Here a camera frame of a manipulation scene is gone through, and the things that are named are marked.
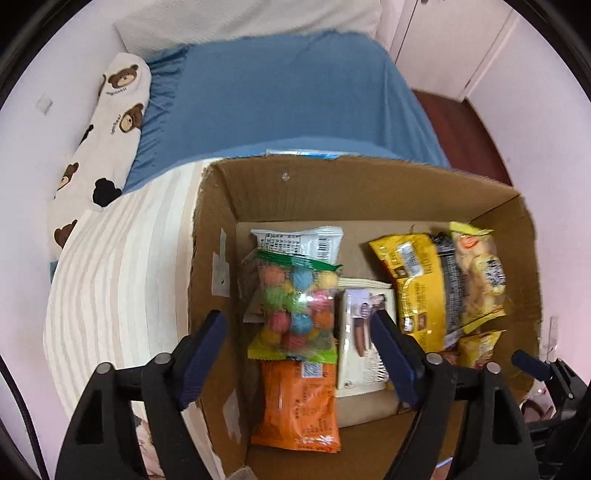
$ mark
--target red brown floor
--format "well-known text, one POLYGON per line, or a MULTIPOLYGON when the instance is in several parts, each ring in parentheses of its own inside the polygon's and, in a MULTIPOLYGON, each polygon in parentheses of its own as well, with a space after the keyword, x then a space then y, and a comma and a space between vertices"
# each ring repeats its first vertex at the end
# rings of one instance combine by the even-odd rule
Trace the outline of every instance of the red brown floor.
POLYGON ((495 144, 468 101, 456 102, 424 92, 415 95, 453 168, 511 185, 495 144))

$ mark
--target cardboard box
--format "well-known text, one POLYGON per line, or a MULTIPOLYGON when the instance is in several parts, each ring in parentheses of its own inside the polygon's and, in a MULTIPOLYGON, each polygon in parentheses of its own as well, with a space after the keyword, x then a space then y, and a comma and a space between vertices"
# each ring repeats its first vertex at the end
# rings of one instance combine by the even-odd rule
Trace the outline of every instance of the cardboard box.
MULTIPOLYGON (((222 160, 208 168, 195 211, 189 322, 193 331, 211 309, 230 320, 230 334, 200 399, 213 451, 226 475, 247 464, 259 480, 382 479, 414 415, 341 429, 342 450, 332 455, 249 446, 263 406, 258 366, 246 359, 246 347, 260 327, 241 321, 236 266, 255 246, 250 229, 261 223, 285 230, 342 226, 343 275, 388 281, 368 241, 390 233, 439 230, 451 220, 495 230, 507 278, 507 316, 486 327, 506 329, 493 359, 520 400, 532 380, 511 365, 510 356, 518 348, 537 355, 541 303, 534 227, 516 190, 459 172, 363 157, 326 161, 276 155, 222 160)), ((442 458, 453 454, 461 415, 458 403, 442 458)))

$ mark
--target white door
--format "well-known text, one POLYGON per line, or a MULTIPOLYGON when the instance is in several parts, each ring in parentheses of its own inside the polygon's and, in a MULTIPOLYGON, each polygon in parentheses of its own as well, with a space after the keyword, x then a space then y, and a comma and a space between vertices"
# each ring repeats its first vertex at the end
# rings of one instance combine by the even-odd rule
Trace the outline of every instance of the white door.
POLYGON ((503 0, 418 0, 396 66, 411 88, 462 100, 511 11, 503 0))

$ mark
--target silver bolt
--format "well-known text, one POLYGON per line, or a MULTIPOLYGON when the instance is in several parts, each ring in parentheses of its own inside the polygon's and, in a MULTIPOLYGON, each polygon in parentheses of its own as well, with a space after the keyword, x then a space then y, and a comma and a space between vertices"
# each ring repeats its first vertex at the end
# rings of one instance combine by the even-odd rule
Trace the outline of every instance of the silver bolt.
POLYGON ((96 373, 101 375, 107 373, 109 370, 111 370, 111 364, 109 362, 102 362, 96 367, 96 373))
POLYGON ((158 355, 156 355, 154 357, 154 363, 158 364, 158 365, 165 365, 168 362, 170 362, 171 358, 172 357, 170 356, 170 353, 166 353, 166 352, 159 353, 158 355))
POLYGON ((496 364, 494 362, 488 362, 486 364, 486 369, 491 373, 491 374, 500 374, 501 373, 501 366, 499 364, 496 364))
POLYGON ((432 365, 441 365, 443 363, 443 358, 439 353, 431 352, 427 354, 427 362, 432 365))

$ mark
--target blue bed sheet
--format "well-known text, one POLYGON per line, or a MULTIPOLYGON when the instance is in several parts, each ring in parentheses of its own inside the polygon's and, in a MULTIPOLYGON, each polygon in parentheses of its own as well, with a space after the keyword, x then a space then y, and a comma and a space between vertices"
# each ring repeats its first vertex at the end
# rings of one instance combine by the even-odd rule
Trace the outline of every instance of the blue bed sheet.
POLYGON ((387 52, 364 35, 182 46, 148 65, 150 103, 126 191, 186 161, 267 149, 339 150, 450 167, 387 52))

